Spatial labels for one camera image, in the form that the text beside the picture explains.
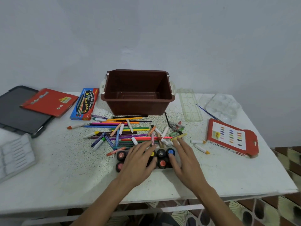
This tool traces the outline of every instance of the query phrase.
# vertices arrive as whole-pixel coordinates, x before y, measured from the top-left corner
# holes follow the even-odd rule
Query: brown plastic basket
[[[111,70],[100,97],[114,115],[163,115],[175,100],[169,74],[158,70]]]

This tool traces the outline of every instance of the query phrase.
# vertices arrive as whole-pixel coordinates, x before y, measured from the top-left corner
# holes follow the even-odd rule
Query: white table
[[[94,140],[82,138],[93,131],[91,128],[66,129],[77,122],[70,121],[71,111],[72,108],[60,119],[54,119],[41,136],[33,140],[38,163],[0,184],[0,214],[88,206],[115,178],[115,159],[105,155],[111,151],[109,145],[104,143],[100,150],[92,152],[90,145]],[[184,121],[177,95],[166,112],[170,121]],[[109,115],[98,108],[94,114]],[[188,143],[189,140],[205,140],[210,116],[203,111],[201,114],[202,122],[183,122],[185,133],[188,133],[184,139]],[[166,126],[163,117],[153,120],[161,130]],[[259,155],[248,159],[209,143],[204,148],[210,155],[193,148],[207,181],[217,193],[229,200],[297,192],[294,182],[243,111],[231,125],[255,132]],[[17,135],[0,129],[0,137],[2,144]],[[169,169],[155,170],[122,203],[193,198],[193,193]]]

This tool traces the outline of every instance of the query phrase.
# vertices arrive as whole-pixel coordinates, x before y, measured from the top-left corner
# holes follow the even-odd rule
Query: floor
[[[272,151],[283,164],[299,191],[301,191],[301,146],[275,148],[272,149]],[[200,202],[197,199],[161,201],[119,205],[117,210],[162,208],[195,204],[200,204]],[[231,201],[226,202],[226,204],[245,226],[301,225],[301,192],[261,199]],[[82,212],[83,209],[70,209],[68,215],[79,215]],[[167,214],[171,215],[180,226],[214,226],[205,209],[176,211]],[[139,225],[139,223],[140,225],[146,225],[144,220],[150,220],[154,217],[153,214],[114,217],[109,220],[107,226],[122,226],[125,225],[126,222],[131,222],[126,225]],[[71,222],[61,223],[63,226],[70,224]]]

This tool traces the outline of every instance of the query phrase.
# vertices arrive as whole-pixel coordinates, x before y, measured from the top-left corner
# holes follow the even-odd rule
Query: paint bottle
[[[157,157],[158,157],[158,159],[164,158],[165,156],[166,156],[166,152],[165,152],[164,149],[159,149],[157,151]]]
[[[167,154],[167,156],[168,156],[169,154],[173,154],[173,155],[175,156],[175,150],[172,149],[172,148],[168,148],[168,149],[166,150],[166,154]]]
[[[158,160],[158,167],[160,169],[165,169],[167,166],[167,162],[166,162],[166,159],[159,159]]]
[[[117,152],[116,157],[118,161],[123,162],[126,159],[126,152],[125,151]]]
[[[150,155],[150,157],[148,158],[148,163],[146,164],[146,167],[149,166],[149,164],[151,163],[151,161],[153,160],[153,158],[156,156],[156,152],[153,151]]]
[[[119,162],[116,164],[116,171],[119,173],[121,171],[121,168],[123,166],[123,162]]]

